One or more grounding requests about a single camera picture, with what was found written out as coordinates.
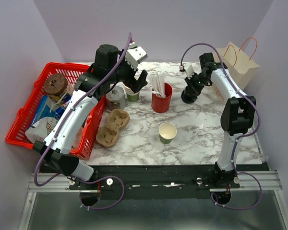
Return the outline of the green paper cup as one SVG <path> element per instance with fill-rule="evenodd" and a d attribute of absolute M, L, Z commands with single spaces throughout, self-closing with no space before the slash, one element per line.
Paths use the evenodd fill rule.
<path fill-rule="evenodd" d="M 177 129 L 172 123 L 162 123 L 159 126 L 159 139 L 163 144 L 169 144 L 177 134 Z"/>

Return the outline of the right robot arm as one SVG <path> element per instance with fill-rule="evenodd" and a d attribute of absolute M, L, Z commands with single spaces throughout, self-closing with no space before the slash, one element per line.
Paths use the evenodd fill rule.
<path fill-rule="evenodd" d="M 247 96 L 237 84 L 233 82 L 229 71 L 220 62 L 215 62 L 212 53 L 200 56 L 201 72 L 197 74 L 192 65 L 180 66 L 185 71 L 187 84 L 181 93 L 181 99 L 191 104 L 196 101 L 204 86 L 215 85 L 226 104 L 220 118 L 224 131 L 224 140 L 218 160 L 212 172 L 197 176 L 199 188 L 225 189 L 233 185 L 238 187 L 236 159 L 243 135 L 247 134 L 254 121 L 254 106 L 256 99 Z"/>

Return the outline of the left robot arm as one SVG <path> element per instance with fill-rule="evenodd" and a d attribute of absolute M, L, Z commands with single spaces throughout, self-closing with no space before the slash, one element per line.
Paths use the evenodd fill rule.
<path fill-rule="evenodd" d="M 94 63 L 77 80 L 67 108 L 51 133 L 43 141 L 35 141 L 33 149 L 41 154 L 42 163 L 65 175 L 80 179 L 86 189 L 96 186 L 94 169 L 70 154 L 72 142 L 87 116 L 114 83 L 123 82 L 133 92 L 147 85 L 147 72 L 135 78 L 138 65 L 147 59 L 147 52 L 135 42 L 123 50 L 103 44 L 96 50 Z"/>

